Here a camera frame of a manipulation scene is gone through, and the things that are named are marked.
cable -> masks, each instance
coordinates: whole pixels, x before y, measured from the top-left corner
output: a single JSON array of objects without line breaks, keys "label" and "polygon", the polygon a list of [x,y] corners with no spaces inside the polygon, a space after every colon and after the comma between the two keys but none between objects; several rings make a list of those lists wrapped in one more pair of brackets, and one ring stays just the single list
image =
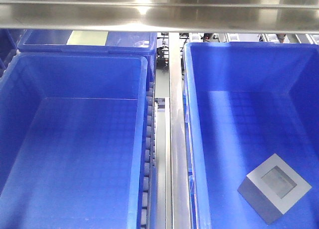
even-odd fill
[{"label": "cable", "polygon": [[188,39],[189,39],[189,36],[187,36],[187,38],[185,39],[184,44],[183,44],[183,47],[181,48],[180,52],[183,52],[184,46],[185,46],[185,44],[186,44],[186,42],[187,42]]}]

gray square block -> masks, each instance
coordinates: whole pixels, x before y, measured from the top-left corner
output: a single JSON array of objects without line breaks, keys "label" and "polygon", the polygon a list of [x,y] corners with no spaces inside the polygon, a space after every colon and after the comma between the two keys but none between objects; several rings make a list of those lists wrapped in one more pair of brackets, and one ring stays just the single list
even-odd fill
[{"label": "gray square block", "polygon": [[311,186],[277,154],[251,171],[238,192],[269,225],[285,214]]}]

blue crate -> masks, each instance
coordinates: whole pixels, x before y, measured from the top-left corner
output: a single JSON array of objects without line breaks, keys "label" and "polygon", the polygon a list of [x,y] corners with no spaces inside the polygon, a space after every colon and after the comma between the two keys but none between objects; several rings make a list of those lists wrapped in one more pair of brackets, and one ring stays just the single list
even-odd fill
[{"label": "blue crate", "polygon": [[[186,95],[198,229],[317,229],[319,47],[190,43]],[[270,226],[237,192],[277,153],[312,189]]]},{"label": "blue crate", "polygon": [[0,228],[140,228],[147,61],[21,53],[0,79]]},{"label": "blue crate", "polygon": [[0,29],[0,77],[16,54],[16,45],[8,29]]},{"label": "blue crate", "polygon": [[105,46],[67,45],[72,30],[27,30],[18,48],[25,51],[103,52],[135,54],[148,60],[148,82],[154,81],[157,34],[150,32],[109,32]]}]

